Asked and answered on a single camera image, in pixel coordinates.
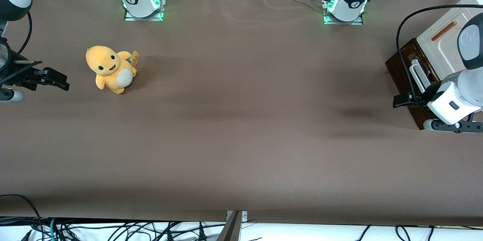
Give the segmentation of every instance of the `orange plush toy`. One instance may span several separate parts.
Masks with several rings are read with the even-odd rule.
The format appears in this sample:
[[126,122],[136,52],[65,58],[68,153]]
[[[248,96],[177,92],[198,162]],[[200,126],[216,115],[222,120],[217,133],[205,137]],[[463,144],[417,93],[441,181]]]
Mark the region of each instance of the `orange plush toy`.
[[116,53],[104,46],[94,46],[86,52],[90,69],[97,73],[97,87],[104,89],[104,85],[107,85],[116,94],[124,93],[124,88],[131,84],[132,78],[138,73],[135,68],[138,59],[136,51],[132,55],[129,52]]

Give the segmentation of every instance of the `brown table surface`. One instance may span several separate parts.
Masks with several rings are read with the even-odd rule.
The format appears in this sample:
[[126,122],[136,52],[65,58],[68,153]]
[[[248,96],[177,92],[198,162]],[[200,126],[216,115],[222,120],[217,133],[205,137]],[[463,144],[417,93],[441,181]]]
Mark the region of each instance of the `brown table surface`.
[[[481,224],[481,135],[419,131],[384,65],[406,15],[456,2],[372,0],[364,26],[330,26],[317,0],[167,0],[162,22],[123,21],[119,0],[34,0],[23,54],[71,88],[2,104],[0,193],[57,217]],[[26,21],[7,28],[14,50]],[[125,95],[96,88],[93,45],[139,52]],[[6,198],[0,212],[33,215]]]

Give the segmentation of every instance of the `metal bracket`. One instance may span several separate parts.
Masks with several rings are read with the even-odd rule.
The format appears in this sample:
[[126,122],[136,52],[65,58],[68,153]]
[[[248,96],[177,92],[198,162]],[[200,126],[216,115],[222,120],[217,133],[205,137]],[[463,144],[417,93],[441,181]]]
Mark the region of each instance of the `metal bracket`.
[[248,218],[247,211],[228,211],[226,217],[228,221],[226,221],[216,241],[239,241],[240,231],[242,230],[241,222]]
[[460,120],[456,124],[447,125],[440,119],[428,119],[424,122],[424,128],[430,131],[460,133],[483,133],[483,123],[473,121],[475,113],[468,115],[468,119]]
[[331,12],[328,11],[329,8],[332,7],[335,0],[331,0],[330,2],[321,1],[322,2],[322,9],[324,10],[324,24],[336,24],[336,25],[362,25],[362,14],[359,14],[357,19],[353,21],[340,21],[338,20]]
[[[230,216],[231,214],[233,213],[233,211],[227,211],[226,212],[226,221],[228,221],[228,219],[230,219]],[[241,217],[241,220],[242,222],[247,222],[248,221],[248,211],[241,211],[242,213],[242,217]]]
[[138,18],[128,12],[126,6],[126,13],[124,14],[125,21],[163,21],[164,19],[164,7],[166,6],[166,0],[152,0],[152,4],[159,6],[151,15],[143,18]]

